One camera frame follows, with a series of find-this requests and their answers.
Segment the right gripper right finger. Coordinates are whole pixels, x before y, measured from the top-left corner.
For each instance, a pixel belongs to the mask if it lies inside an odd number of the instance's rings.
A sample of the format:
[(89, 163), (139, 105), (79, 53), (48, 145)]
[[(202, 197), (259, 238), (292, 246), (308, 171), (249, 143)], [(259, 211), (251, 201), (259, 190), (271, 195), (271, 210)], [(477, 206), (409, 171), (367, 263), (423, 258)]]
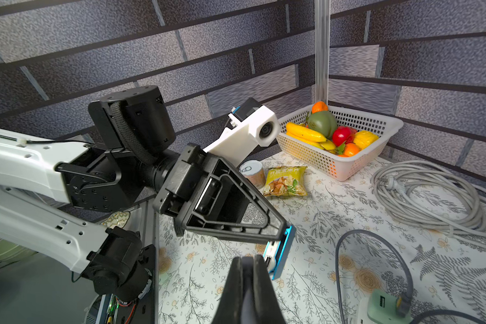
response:
[(278, 299), (267, 271), (267, 266), (261, 255), (257, 255), (254, 258), (252, 294), (257, 323), (286, 323), (279, 307)]

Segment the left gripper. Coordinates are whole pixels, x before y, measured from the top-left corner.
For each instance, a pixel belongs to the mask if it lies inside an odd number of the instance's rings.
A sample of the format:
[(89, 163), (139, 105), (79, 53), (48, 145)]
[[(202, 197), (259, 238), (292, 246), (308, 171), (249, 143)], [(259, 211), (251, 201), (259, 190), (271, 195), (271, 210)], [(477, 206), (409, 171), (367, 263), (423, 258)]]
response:
[(153, 203), (161, 215), (178, 217), (187, 232), (220, 240), (266, 243), (282, 239), (288, 221), (225, 157), (189, 143)]

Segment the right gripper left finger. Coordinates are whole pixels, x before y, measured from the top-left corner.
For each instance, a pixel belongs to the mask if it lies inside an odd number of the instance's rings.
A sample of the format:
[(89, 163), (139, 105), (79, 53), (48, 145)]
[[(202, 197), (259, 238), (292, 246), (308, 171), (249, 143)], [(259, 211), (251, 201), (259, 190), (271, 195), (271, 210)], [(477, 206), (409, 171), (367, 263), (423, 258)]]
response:
[(232, 260), (224, 291), (220, 303), (213, 317), (212, 324), (237, 324), (240, 323), (243, 301), (243, 269), (242, 258)]

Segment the blue mp3 player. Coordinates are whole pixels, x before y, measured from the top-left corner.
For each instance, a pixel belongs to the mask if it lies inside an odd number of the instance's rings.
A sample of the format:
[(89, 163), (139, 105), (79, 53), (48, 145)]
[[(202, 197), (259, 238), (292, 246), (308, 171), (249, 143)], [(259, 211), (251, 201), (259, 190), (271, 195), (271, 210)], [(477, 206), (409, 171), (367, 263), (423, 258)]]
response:
[(295, 226), (290, 225), (285, 229), (281, 240), (270, 241), (267, 243), (263, 258), (268, 274), (272, 280), (276, 280), (281, 277), (282, 271), (286, 265), (287, 257), (294, 242), (295, 234)]

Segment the green charger plug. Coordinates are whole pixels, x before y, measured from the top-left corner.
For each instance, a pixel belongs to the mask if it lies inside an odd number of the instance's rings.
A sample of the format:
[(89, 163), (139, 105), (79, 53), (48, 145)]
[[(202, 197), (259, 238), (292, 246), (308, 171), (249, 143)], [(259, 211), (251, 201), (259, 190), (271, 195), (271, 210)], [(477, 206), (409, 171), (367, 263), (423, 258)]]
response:
[(397, 298), (381, 290), (374, 290), (367, 303), (367, 319), (380, 324), (410, 323), (411, 314), (400, 316), (396, 313)]

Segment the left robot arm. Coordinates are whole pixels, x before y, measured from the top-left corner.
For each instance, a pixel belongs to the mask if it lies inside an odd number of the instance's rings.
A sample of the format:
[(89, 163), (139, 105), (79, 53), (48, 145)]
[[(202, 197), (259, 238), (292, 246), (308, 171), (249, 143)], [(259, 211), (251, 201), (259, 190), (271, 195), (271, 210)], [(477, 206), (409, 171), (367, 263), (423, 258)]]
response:
[(279, 274), (294, 228), (238, 170), (279, 134), (274, 112), (248, 99), (232, 110), (230, 127), (214, 143), (188, 144), (180, 153), (170, 149), (176, 134), (156, 86), (105, 95), (90, 103), (89, 114), (103, 148), (0, 129), (0, 238), (59, 261), (93, 282), (97, 294), (128, 305), (155, 280), (140, 236), (80, 220), (36, 196), (113, 213), (150, 188), (155, 212), (174, 218), (177, 235), (267, 243), (268, 270)]

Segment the pull-tab food can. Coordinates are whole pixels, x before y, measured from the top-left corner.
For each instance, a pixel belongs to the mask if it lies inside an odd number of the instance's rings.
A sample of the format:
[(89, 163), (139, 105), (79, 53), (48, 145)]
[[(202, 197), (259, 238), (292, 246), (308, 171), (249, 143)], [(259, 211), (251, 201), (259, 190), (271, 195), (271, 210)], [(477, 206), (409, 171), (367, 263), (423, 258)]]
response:
[(265, 185), (266, 176), (263, 164), (257, 160), (249, 160), (240, 166), (240, 173), (257, 189)]

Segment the yellow corn chips bag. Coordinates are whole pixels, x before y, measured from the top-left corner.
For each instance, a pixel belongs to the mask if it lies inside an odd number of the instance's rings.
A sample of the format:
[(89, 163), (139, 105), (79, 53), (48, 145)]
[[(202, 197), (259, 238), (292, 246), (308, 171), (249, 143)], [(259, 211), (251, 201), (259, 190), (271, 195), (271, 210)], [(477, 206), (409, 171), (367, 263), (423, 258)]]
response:
[(271, 168), (267, 173), (263, 195), (265, 197), (305, 197), (304, 175), (306, 166), (281, 166)]

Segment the yellow plastic banana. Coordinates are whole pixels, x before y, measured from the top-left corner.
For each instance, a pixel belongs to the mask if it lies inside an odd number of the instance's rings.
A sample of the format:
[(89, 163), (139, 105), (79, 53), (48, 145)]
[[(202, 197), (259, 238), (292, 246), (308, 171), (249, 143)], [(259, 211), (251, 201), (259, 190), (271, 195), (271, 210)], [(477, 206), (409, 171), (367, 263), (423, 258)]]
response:
[(336, 145), (320, 132), (311, 130), (298, 124), (291, 122), (287, 123), (286, 134), (294, 139), (300, 140), (305, 144), (324, 151), (335, 151), (337, 149)]

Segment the floral green dish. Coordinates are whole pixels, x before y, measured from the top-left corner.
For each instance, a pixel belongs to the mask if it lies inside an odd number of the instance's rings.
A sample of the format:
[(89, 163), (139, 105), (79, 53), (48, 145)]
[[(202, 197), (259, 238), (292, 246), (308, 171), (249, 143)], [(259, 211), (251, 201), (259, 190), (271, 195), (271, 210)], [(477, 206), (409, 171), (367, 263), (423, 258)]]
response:
[(107, 228), (124, 228), (124, 226), (128, 223), (130, 219), (130, 212), (129, 211), (119, 211), (112, 213), (106, 220), (101, 222), (101, 225), (104, 225)]

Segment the white power strip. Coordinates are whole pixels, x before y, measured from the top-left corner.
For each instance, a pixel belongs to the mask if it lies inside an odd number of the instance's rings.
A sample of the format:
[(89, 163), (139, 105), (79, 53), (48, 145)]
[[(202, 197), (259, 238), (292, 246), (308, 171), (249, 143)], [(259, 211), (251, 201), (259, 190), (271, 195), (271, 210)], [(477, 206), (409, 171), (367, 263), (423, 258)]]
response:
[[(391, 323), (391, 324), (395, 324), (395, 323), (410, 323), (411, 321), (413, 320), (412, 317), (405, 317), (405, 318), (386, 318), (386, 319), (380, 319), (379, 320), (379, 323)], [(359, 309), (358, 312), (357, 312), (357, 316), (356, 316), (356, 323), (358, 324), (366, 324), (366, 323), (369, 323), (369, 324), (373, 324), (373, 323), (377, 323), (376, 321), (372, 320), (369, 318), (368, 314), (367, 314), (367, 309)]]

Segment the white plastic fruit basket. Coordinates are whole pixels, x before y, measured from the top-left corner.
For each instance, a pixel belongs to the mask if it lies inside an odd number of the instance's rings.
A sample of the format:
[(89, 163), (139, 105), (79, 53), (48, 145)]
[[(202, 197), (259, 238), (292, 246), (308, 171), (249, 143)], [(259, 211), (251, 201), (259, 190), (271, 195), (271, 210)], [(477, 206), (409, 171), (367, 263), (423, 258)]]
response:
[(320, 135), (330, 125), (315, 122), (311, 106), (279, 119), (282, 130), (277, 140), (282, 151), (339, 181), (347, 180), (377, 158), (403, 121), (375, 113), (329, 107), (336, 120), (323, 142)]

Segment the green plastic mango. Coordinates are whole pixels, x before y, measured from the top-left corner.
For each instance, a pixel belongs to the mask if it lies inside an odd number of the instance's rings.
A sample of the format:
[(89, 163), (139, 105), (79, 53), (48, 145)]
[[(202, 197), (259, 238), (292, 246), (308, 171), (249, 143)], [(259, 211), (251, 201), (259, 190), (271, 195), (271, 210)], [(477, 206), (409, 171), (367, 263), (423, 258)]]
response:
[(321, 111), (310, 114), (307, 119), (307, 126), (309, 129), (319, 132), (330, 139), (338, 124), (332, 112)]

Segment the orange plastic tangerine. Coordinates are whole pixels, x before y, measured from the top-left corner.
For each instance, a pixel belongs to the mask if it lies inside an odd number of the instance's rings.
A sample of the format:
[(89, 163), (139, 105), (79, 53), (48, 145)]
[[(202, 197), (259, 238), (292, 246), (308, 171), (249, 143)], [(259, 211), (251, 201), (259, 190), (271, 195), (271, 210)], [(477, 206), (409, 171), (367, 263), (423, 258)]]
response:
[(328, 110), (328, 105), (325, 102), (318, 101), (312, 106), (311, 113), (327, 112)]

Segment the yellow plastic corn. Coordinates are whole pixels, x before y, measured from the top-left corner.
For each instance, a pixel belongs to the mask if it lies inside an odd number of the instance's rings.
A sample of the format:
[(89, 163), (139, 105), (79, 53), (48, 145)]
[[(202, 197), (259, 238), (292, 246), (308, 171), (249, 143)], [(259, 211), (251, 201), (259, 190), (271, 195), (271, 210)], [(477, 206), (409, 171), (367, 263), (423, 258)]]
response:
[(361, 150), (363, 150), (363, 149), (367, 148), (368, 146), (370, 146), (371, 144), (373, 144), (378, 139), (379, 139), (378, 135), (376, 135), (372, 132), (363, 130), (363, 131), (357, 132), (355, 134), (353, 143), (356, 146), (358, 146)]

